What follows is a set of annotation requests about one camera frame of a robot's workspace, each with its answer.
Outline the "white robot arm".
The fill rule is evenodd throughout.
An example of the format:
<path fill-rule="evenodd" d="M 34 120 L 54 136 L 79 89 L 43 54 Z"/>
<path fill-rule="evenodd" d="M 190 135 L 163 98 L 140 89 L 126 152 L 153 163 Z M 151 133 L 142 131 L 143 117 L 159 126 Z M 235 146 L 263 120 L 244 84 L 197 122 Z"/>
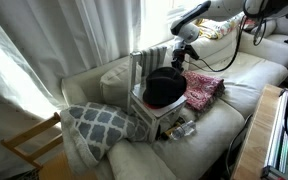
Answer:
<path fill-rule="evenodd" d="M 288 14 L 288 0 L 205 0 L 195 8 L 176 19 L 170 31 L 175 36 L 172 67 L 182 71 L 182 63 L 186 54 L 197 58 L 197 53 L 190 46 L 199 35 L 199 28 L 192 24 L 193 20 L 206 18 L 214 21 L 230 19 L 240 12 L 250 19 L 271 19 Z"/>

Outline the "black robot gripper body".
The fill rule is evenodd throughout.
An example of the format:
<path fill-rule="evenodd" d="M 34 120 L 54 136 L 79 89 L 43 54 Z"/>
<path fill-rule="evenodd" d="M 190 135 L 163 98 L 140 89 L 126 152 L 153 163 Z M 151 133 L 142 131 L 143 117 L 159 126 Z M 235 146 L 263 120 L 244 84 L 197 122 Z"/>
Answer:
<path fill-rule="evenodd" d="M 185 60 L 186 54 L 194 60 L 199 59 L 198 54 L 191 45 L 187 45 L 184 42 L 177 42 L 173 48 L 171 65 L 179 72 L 183 71 L 182 63 Z"/>

